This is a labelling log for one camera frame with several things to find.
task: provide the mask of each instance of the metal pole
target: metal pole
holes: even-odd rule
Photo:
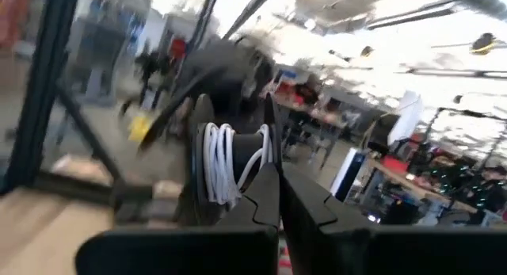
[[[65,58],[78,0],[47,0],[33,54],[17,137],[0,192],[30,185],[42,161],[48,121],[56,96],[56,79]]]
[[[189,41],[189,52],[192,52],[193,50],[199,48],[200,42],[206,33],[206,29],[208,28],[215,4],[216,0],[204,0],[203,7],[200,10],[199,20],[196,24],[196,29],[194,30],[192,38]]]
[[[264,3],[268,0],[251,0],[248,5],[246,5],[245,9],[241,12],[239,17],[236,19],[231,28],[227,31],[227,33],[223,36],[223,39],[229,39],[231,36],[238,31],[238,29],[245,24],[248,19],[254,15],[254,13],[259,10],[259,8],[264,5]]]
[[[121,175],[120,169],[116,166],[111,157],[109,157],[109,153],[105,150],[101,141],[97,138],[97,134],[93,132],[85,117],[81,114],[79,105],[64,88],[58,86],[56,89],[59,102],[65,108],[66,113],[71,116],[75,126],[79,130],[79,133],[81,133],[82,138],[90,145],[93,155],[96,156],[102,164],[104,164],[104,167],[111,174],[114,184],[125,184],[125,178]]]

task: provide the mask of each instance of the table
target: table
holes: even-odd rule
[[[290,111],[296,111],[296,112],[305,112],[310,116],[311,118],[317,120],[319,123],[321,123],[324,126],[331,126],[338,129],[343,129],[347,126],[347,123],[344,121],[341,121],[341,115],[340,114],[331,114],[323,112],[322,110],[314,109],[312,111],[308,111],[308,107],[305,105],[297,105],[293,101],[289,101],[286,98],[283,97],[275,97],[275,101],[278,105],[281,107],[287,109],[288,113],[284,113],[282,116],[282,122],[285,124],[288,121],[288,114]],[[333,151],[334,146],[336,145],[336,142],[340,138],[339,132],[330,132],[328,129],[324,128],[316,128],[313,125],[304,125],[302,127],[302,130],[304,132],[310,133],[311,135],[318,136],[320,139],[328,139],[330,141],[330,144],[325,147],[326,153],[324,154],[324,159],[322,160],[320,169],[322,169],[327,159],[331,156],[331,152]],[[317,154],[318,149],[321,147],[318,147],[316,150],[312,151],[311,159]]]
[[[448,207],[452,202],[448,197],[419,187],[412,181],[406,179],[406,173],[393,171],[374,159],[368,159],[366,163],[373,168],[373,171],[365,187],[363,196],[360,199],[361,204],[364,204],[367,199],[372,197],[373,191],[375,191],[380,183],[383,181],[390,181],[391,183],[399,184],[414,199],[418,201],[426,200],[429,202],[429,210],[417,224],[434,226],[438,224],[438,218],[440,217],[442,208]],[[460,201],[455,201],[452,205],[452,209],[469,213],[477,212],[477,208],[473,208]],[[486,226],[488,220],[489,217],[485,217],[481,225]]]
[[[326,113],[319,109],[313,109],[309,111],[308,106],[298,105],[293,101],[290,101],[284,97],[275,97],[276,103],[289,111],[305,112],[313,119],[316,119],[324,124],[332,125],[334,127],[343,129],[347,126],[347,123],[341,120],[341,114]]]
[[[439,193],[429,191],[429,190],[424,189],[422,187],[419,187],[418,185],[415,185],[412,181],[406,179],[406,173],[400,174],[398,172],[395,172],[395,171],[385,167],[382,163],[380,163],[379,161],[374,160],[374,159],[368,159],[367,165],[373,167],[373,169],[374,169],[373,174],[375,173],[375,170],[382,172],[384,175],[387,176],[386,180],[388,180],[392,183],[395,183],[395,184],[400,184],[403,188],[409,190],[410,194],[418,200],[427,199],[432,202],[438,201],[442,205],[451,204],[451,199],[449,199],[448,197],[441,195]],[[368,189],[374,189],[379,183],[377,182],[376,185],[373,185],[373,184],[375,184],[375,182],[370,181],[370,184],[367,187],[367,191],[368,191]],[[465,204],[460,201],[455,201],[452,208],[464,210],[464,211],[467,211],[470,213],[477,212],[477,208],[473,208],[469,204]]]

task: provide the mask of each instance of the wooden table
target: wooden table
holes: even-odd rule
[[[307,105],[298,105],[284,97],[275,97],[275,101],[278,105],[281,105],[286,109],[307,113],[311,118],[324,124],[329,124],[340,129],[343,129],[347,125],[346,122],[341,120],[340,113],[326,113],[319,109],[309,109]]]
[[[395,183],[395,184],[400,184],[403,188],[407,189],[410,192],[410,194],[418,200],[427,199],[432,202],[438,201],[438,202],[445,204],[445,205],[451,204],[451,199],[449,199],[448,197],[441,195],[439,193],[429,191],[427,189],[419,187],[418,185],[415,185],[412,181],[406,179],[406,174],[400,174],[398,172],[395,172],[395,171],[385,167],[382,163],[378,162],[377,160],[369,159],[367,161],[367,165],[369,165],[370,167],[373,167],[374,170],[378,170],[378,171],[382,172],[386,176],[386,179],[388,181]],[[477,212],[477,208],[473,208],[470,205],[465,204],[460,201],[455,201],[452,208],[464,210],[464,211],[470,212],[470,213]]]
[[[317,120],[320,124],[323,124],[325,126],[331,126],[333,128],[343,129],[347,126],[347,123],[344,121],[341,121],[341,115],[340,114],[332,114],[332,113],[326,113],[319,109],[313,109],[309,110],[308,106],[306,105],[298,105],[293,101],[288,100],[284,97],[275,97],[275,101],[278,105],[286,108],[288,111],[296,111],[296,112],[302,112],[306,113],[309,117],[311,117],[314,120]],[[288,114],[285,117],[282,117],[282,122],[286,124],[288,122]],[[320,165],[320,169],[322,169],[327,159],[331,156],[331,152],[333,151],[334,146],[336,145],[336,142],[340,138],[340,133],[334,131],[333,129],[326,129],[326,128],[316,128],[313,125],[305,124],[302,127],[302,130],[304,132],[310,133],[311,135],[318,136],[320,139],[328,139],[330,141],[330,144],[325,147],[317,147],[316,149],[313,149],[310,159],[312,159],[317,153],[320,148],[324,148],[326,153],[324,154],[324,159],[322,160],[322,163]]]

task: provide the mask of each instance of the coiled cable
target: coiled cable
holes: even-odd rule
[[[240,189],[254,167],[261,159],[259,169],[273,162],[273,142],[269,135],[269,126],[263,124],[257,131],[263,137],[259,148],[247,162],[239,180],[234,178],[233,148],[234,129],[229,124],[206,124],[204,131],[203,162],[204,179],[208,200],[217,204],[229,204],[234,207],[241,198]]]

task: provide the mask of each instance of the ceiling light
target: ceiling light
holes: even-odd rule
[[[473,71],[455,71],[455,70],[432,70],[432,69],[417,69],[411,68],[406,73],[413,74],[434,74],[434,75],[450,75],[450,76],[474,76],[475,73]]]
[[[484,75],[493,78],[507,78],[507,72],[486,72]]]
[[[317,24],[312,19],[309,19],[309,20],[307,20],[307,21],[304,22],[304,27],[306,27],[307,29],[312,30],[312,29],[315,28],[315,26],[317,26]]]
[[[327,86],[332,86],[336,83],[336,81],[334,81],[333,79],[327,79],[326,81],[324,81],[324,85],[327,85]]]

